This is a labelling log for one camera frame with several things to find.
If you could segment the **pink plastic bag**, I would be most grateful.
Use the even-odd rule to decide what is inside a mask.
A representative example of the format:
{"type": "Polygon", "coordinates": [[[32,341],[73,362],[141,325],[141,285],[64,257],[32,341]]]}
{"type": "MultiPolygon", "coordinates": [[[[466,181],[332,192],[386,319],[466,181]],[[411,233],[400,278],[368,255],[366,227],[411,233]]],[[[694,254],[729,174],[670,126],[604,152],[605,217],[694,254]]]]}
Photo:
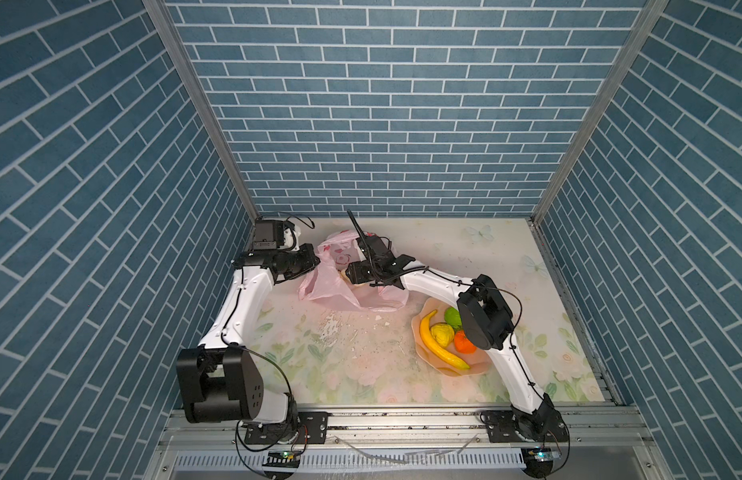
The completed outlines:
{"type": "Polygon", "coordinates": [[[356,232],[344,230],[329,235],[314,248],[319,264],[304,276],[298,288],[300,300],[337,311],[382,313],[395,312],[407,304],[406,290],[350,282],[346,271],[350,263],[360,260],[358,238],[356,232]]]}

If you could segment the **yellow fake banana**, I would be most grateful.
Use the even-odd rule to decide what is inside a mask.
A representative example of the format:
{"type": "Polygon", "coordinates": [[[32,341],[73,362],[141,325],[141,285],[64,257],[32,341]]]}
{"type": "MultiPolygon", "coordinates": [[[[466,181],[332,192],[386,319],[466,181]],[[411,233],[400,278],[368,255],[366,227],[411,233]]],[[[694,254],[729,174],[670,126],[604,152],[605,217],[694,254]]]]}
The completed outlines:
{"type": "Polygon", "coordinates": [[[427,315],[425,315],[420,322],[419,333],[424,345],[430,352],[432,352],[436,357],[444,361],[446,364],[460,370],[469,370],[470,366],[463,359],[455,354],[452,354],[445,347],[441,346],[432,335],[430,330],[430,320],[437,313],[437,310],[432,310],[427,315]]]}

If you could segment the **green fake fruit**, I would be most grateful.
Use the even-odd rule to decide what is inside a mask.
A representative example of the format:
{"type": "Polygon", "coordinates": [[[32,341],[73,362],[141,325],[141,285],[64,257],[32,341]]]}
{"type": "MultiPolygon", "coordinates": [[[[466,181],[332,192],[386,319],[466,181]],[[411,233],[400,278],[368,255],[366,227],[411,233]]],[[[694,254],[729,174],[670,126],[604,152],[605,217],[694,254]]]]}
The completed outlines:
{"type": "Polygon", "coordinates": [[[444,322],[449,325],[454,331],[459,331],[463,328],[460,313],[456,308],[453,307],[449,307],[445,311],[444,322]]]}

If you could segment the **yellow fake fruit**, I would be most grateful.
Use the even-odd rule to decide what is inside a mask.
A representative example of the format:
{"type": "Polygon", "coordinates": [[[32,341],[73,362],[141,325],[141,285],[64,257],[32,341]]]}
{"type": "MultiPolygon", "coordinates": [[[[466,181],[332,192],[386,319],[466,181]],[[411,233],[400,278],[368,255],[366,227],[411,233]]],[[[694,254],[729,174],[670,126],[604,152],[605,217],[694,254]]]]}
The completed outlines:
{"type": "Polygon", "coordinates": [[[430,335],[442,348],[447,348],[454,340],[455,331],[446,323],[437,323],[430,327],[430,335]]]}

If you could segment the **orange fake fruit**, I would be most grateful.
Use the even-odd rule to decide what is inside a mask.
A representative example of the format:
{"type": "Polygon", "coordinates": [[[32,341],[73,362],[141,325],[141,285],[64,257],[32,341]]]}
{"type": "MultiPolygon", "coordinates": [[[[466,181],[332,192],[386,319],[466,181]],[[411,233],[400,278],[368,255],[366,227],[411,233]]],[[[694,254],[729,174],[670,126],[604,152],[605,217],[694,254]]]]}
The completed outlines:
{"type": "Polygon", "coordinates": [[[477,347],[467,338],[464,330],[455,333],[453,343],[459,353],[469,355],[477,351],[477,347]]]}

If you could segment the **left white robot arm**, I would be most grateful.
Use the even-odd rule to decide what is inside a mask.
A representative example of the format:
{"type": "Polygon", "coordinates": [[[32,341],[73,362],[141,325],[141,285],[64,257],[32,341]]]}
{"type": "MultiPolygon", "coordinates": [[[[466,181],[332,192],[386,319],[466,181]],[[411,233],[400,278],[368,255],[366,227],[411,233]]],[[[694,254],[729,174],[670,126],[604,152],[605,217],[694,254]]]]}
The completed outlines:
{"type": "Polygon", "coordinates": [[[254,361],[268,358],[249,346],[255,323],[274,286],[320,263],[310,243],[290,250],[252,250],[233,261],[230,289],[216,320],[194,348],[176,360],[182,406],[191,423],[242,421],[288,424],[296,406],[290,389],[267,388],[254,361]]]}

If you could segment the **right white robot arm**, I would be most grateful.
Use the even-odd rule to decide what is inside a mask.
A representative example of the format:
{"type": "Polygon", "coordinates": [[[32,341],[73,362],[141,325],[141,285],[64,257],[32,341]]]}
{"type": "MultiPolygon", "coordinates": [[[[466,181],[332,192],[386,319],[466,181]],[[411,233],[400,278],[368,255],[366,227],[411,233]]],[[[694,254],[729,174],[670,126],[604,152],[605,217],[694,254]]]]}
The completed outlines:
{"type": "Polygon", "coordinates": [[[537,387],[515,341],[514,313],[505,291],[480,275],[469,279],[447,274],[402,255],[383,270],[370,260],[351,263],[346,275],[353,284],[395,286],[438,299],[459,311],[467,339],[487,353],[509,393],[516,431],[525,440],[571,439],[570,430],[548,394],[537,387]]]}

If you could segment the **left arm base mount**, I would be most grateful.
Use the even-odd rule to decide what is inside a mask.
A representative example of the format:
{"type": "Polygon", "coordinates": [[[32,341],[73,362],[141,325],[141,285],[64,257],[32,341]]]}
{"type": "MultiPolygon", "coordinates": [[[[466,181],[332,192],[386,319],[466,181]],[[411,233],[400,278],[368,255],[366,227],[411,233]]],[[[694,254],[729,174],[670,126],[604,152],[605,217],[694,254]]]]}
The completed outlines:
{"type": "Polygon", "coordinates": [[[251,423],[246,426],[243,440],[248,446],[306,443],[324,444],[328,432],[326,411],[302,411],[281,423],[251,423]]]}

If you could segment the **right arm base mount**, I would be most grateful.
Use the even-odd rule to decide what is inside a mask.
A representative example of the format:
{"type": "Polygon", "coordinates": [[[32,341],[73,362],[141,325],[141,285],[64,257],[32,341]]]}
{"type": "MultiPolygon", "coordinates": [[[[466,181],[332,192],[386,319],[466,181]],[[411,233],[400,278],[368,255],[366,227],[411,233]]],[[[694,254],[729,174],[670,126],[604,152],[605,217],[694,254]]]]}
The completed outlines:
{"type": "Polygon", "coordinates": [[[564,443],[570,433],[561,414],[553,410],[526,414],[514,410],[484,410],[478,414],[491,443],[564,443]]]}

